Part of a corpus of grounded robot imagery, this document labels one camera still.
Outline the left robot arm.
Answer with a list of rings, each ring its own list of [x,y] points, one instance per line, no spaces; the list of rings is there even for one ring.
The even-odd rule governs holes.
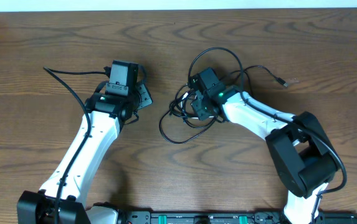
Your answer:
[[[24,191],[17,202],[19,223],[122,223],[117,209],[101,203],[86,208],[100,163],[125,124],[139,120],[138,110],[152,104],[144,66],[115,60],[105,67],[108,80],[79,101],[80,129],[64,158],[38,192]]]

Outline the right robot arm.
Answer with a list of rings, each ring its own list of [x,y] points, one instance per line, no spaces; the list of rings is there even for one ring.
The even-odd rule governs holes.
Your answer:
[[[288,190],[283,210],[290,223],[314,223],[323,192],[340,168],[334,150],[314,115],[299,116],[275,110],[237,86],[227,87],[212,68],[189,78],[196,95],[196,116],[221,116],[263,139]]]

